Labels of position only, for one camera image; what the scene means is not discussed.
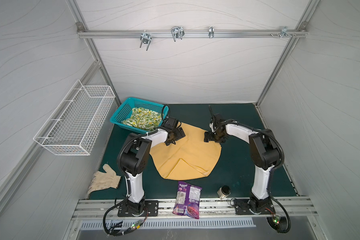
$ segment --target purple snack bag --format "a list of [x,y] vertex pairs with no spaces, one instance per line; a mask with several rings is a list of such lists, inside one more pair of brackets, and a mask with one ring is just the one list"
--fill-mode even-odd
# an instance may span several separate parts
[[178,181],[176,203],[172,213],[199,219],[199,202],[202,189],[202,187]]

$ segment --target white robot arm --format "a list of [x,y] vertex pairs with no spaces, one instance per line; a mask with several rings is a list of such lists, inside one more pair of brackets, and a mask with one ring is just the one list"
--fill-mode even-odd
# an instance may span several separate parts
[[224,120],[221,114],[213,114],[211,108],[210,112],[212,115],[211,131],[205,132],[205,142],[224,143],[228,136],[235,136],[250,145],[251,159],[255,164],[255,175],[248,207],[252,213],[260,214],[272,204],[272,196],[269,196],[270,182],[273,171],[283,164],[283,150],[271,130],[254,129],[233,119]]
[[162,142],[167,146],[171,143],[176,144],[177,140],[185,137],[181,124],[178,124],[177,119],[168,117],[159,129],[147,135],[131,133],[125,140],[117,162],[127,182],[129,212],[139,215],[145,206],[142,172],[147,165],[150,148]]

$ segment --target mounting plate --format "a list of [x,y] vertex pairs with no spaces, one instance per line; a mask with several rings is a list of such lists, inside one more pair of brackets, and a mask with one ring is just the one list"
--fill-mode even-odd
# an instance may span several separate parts
[[[145,207],[148,209],[149,217],[156,217],[158,213],[158,201],[145,201]],[[136,215],[128,212],[128,207],[126,203],[123,203],[119,206],[119,212],[117,213],[118,217],[140,217],[145,216],[147,214],[147,210],[144,210],[142,214]]]
[[[236,215],[254,215],[254,213],[251,212],[251,210],[250,210],[250,206],[248,204],[249,200],[250,199],[234,199],[233,200],[233,205],[235,206],[235,214]],[[272,212],[275,212],[275,209],[274,209],[272,203],[269,203],[266,207],[269,210],[271,210]],[[271,213],[268,210],[265,210],[256,215],[267,215],[267,214],[271,214]]]

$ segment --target white cotton glove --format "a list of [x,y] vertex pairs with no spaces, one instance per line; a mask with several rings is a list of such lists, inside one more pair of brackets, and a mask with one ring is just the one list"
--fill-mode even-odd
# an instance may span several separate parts
[[103,169],[106,172],[97,171],[93,175],[87,195],[93,191],[119,187],[121,177],[116,175],[116,172],[108,164],[104,164]]

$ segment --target black cable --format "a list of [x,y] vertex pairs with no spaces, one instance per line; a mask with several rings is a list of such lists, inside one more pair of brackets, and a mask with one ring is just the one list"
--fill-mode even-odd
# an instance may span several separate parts
[[[119,155],[117,156],[117,166],[119,167],[120,172],[122,172],[122,174],[124,174],[125,179],[128,178],[128,175],[127,175],[127,173],[125,172],[125,170],[121,167],[121,157],[122,157],[122,155],[123,155],[123,152],[125,151],[125,149],[126,149],[129,145],[133,144],[136,139],[138,139],[138,138],[140,138],[140,137],[144,137],[144,136],[148,136],[148,135],[154,134],[154,133],[157,132],[157,131],[158,131],[158,129],[156,129],[156,130],[154,130],[154,131],[152,131],[152,132],[148,132],[148,133],[146,133],[146,134],[139,134],[139,135],[133,137],[130,141],[128,141],[128,142],[122,147]],[[130,194],[130,192],[129,192],[129,191],[130,191],[130,183],[129,183],[128,180],[127,180],[127,186],[128,186],[128,194]],[[112,207],[110,207],[110,208],[106,211],[106,213],[104,214],[104,216],[103,216],[103,228],[104,228],[104,231],[105,231],[108,235],[121,236],[121,235],[124,235],[124,234],[127,234],[127,233],[131,233],[131,232],[133,232],[133,231],[135,230],[135,229],[132,230],[131,228],[128,228],[127,230],[124,231],[124,233],[118,233],[118,232],[117,232],[117,233],[114,233],[114,232],[113,232],[113,229],[115,228],[114,226],[111,227],[110,229],[108,229],[108,228],[106,227],[106,217],[107,217],[107,214],[108,214],[110,211],[112,211],[113,209],[115,209],[115,208],[117,208],[118,206],[120,206],[121,204],[125,203],[127,200],[128,200],[128,196],[126,196],[126,198],[125,198],[124,200],[122,200],[120,203],[116,204],[116,199],[115,199],[115,205],[112,206]]]
[[286,216],[286,218],[287,218],[287,228],[285,229],[285,230],[283,230],[283,229],[275,229],[277,232],[279,232],[279,233],[287,233],[287,232],[289,232],[289,230],[291,229],[291,219],[289,218],[289,215],[288,215],[288,213],[287,213],[287,210],[285,210],[285,208],[283,207],[283,205],[282,204],[280,204],[280,202],[278,201],[278,200],[276,200],[272,195],[271,195],[271,191],[269,191],[268,190],[268,195],[269,195],[269,197],[273,200],[273,201],[275,201],[282,209],[283,209],[283,211],[284,211],[284,213],[285,213],[285,216]]
[[[250,127],[250,126],[248,126],[248,125],[245,125],[245,124],[242,124],[242,123],[239,123],[239,122],[223,122],[223,123],[221,123],[219,126],[217,126],[215,129],[218,129],[219,127],[224,126],[224,125],[227,125],[227,124],[235,124],[235,125],[239,125],[239,126],[242,126],[242,127],[246,127],[246,128],[248,128],[248,129],[250,129],[250,130],[252,130],[252,131],[254,131],[254,132],[260,132],[260,133],[264,134],[265,136],[269,137],[269,139],[271,139],[271,140],[276,144],[276,147],[277,147],[277,149],[278,149],[278,151],[279,151],[279,154],[280,154],[280,161],[279,161],[279,163],[278,163],[277,165],[275,165],[275,166],[271,169],[271,171],[270,171],[270,173],[269,173],[270,176],[273,175],[273,172],[274,172],[276,169],[280,168],[280,167],[284,164],[284,160],[285,160],[284,150],[283,150],[283,148],[281,147],[281,145],[279,144],[279,142],[276,140],[276,138],[275,138],[274,136],[272,136],[272,135],[269,134],[268,132],[265,132],[265,131],[260,130],[260,129],[256,129],[256,128],[254,128],[254,127]],[[283,209],[283,211],[284,211],[284,213],[285,213],[285,215],[286,215],[287,224],[288,224],[288,226],[287,226],[287,228],[286,228],[285,230],[282,230],[282,229],[279,229],[279,230],[276,230],[276,229],[275,229],[275,230],[276,230],[277,232],[279,232],[279,233],[287,233],[287,232],[289,232],[289,230],[291,229],[291,219],[289,218],[289,215],[288,215],[287,211],[285,210],[285,208],[283,207],[283,205],[281,205],[280,202],[279,202],[278,200],[276,200],[276,199],[273,197],[273,195],[271,194],[271,190],[270,190],[271,184],[270,184],[270,183],[271,183],[271,181],[268,182],[268,186],[267,186],[268,195],[269,195],[269,197],[270,197],[274,202],[276,202],[276,203]]]
[[109,231],[109,233],[111,234],[111,233],[118,233],[120,230],[118,230],[117,232],[114,232],[114,229],[115,228],[121,228],[123,226],[123,221],[120,221],[120,222],[118,222],[118,223],[116,223],[115,225],[113,225],[112,227],[110,227],[109,229],[108,229],[108,231]]
[[231,205],[232,207],[237,206],[237,204],[233,204],[233,205],[231,204],[232,200],[237,200],[237,198],[231,198],[231,200],[229,201],[229,205]]
[[[165,107],[168,107],[168,113],[164,119],[164,108]],[[167,104],[164,104],[163,108],[161,109],[161,119],[163,121],[162,125],[167,123],[170,114],[171,114],[171,109],[169,108],[169,106]]]
[[115,209],[116,207],[118,207],[118,206],[120,206],[121,204],[123,204],[124,202],[126,202],[126,201],[127,201],[127,198],[124,199],[124,200],[122,200],[120,203],[113,205],[113,206],[110,207],[110,208],[106,211],[106,213],[104,214],[104,216],[103,216],[103,228],[104,228],[104,231],[105,231],[108,235],[112,235],[112,234],[113,234],[113,231],[110,232],[110,230],[111,230],[111,229],[113,230],[115,227],[111,227],[110,229],[107,228],[107,226],[106,226],[106,217],[107,217],[107,214],[108,214],[110,211],[112,211],[113,209]]

